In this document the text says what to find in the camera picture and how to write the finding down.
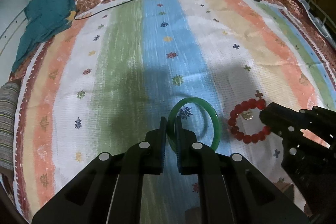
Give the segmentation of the striped colourful bedspread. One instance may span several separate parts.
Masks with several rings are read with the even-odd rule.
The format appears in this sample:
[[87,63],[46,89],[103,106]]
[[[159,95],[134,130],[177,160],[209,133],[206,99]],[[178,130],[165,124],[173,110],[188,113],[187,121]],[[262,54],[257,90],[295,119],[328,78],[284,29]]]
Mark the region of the striped colourful bedspread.
[[302,14],[253,0],[136,0],[41,44],[15,117],[19,213],[30,221],[99,153],[125,152],[189,97],[216,110],[219,153],[289,181],[278,137],[245,144],[227,122],[250,99],[335,109],[335,54]]

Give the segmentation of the striped grey pillow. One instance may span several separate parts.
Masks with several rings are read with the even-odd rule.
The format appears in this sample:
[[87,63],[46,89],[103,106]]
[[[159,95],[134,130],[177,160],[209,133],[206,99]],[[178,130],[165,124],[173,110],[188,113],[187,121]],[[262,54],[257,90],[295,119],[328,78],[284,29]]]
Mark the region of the striped grey pillow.
[[14,124],[20,84],[7,82],[1,87],[1,173],[14,175],[13,145]]

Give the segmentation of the teal cloth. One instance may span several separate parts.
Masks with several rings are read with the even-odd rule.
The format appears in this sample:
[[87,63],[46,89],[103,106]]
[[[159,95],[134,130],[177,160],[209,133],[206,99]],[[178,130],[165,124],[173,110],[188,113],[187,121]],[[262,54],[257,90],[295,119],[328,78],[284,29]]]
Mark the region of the teal cloth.
[[76,12],[74,0],[31,0],[24,9],[27,26],[20,38],[11,71],[19,68],[37,44],[70,28],[72,12]]

